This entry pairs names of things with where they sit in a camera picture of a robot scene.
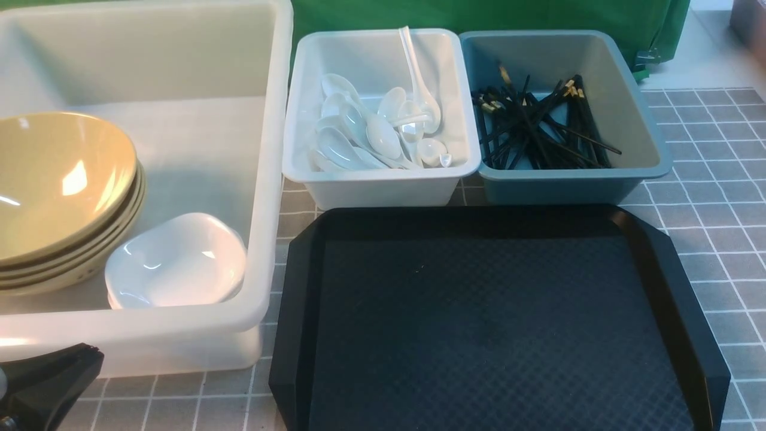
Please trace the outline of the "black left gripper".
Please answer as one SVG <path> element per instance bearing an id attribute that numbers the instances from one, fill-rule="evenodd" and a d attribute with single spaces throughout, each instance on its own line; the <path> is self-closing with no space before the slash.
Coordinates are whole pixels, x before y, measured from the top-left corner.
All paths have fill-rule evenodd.
<path id="1" fill-rule="evenodd" d="M 105 359 L 80 343 L 1 364 L 1 429 L 56 430 L 77 399 L 98 378 Z"/>

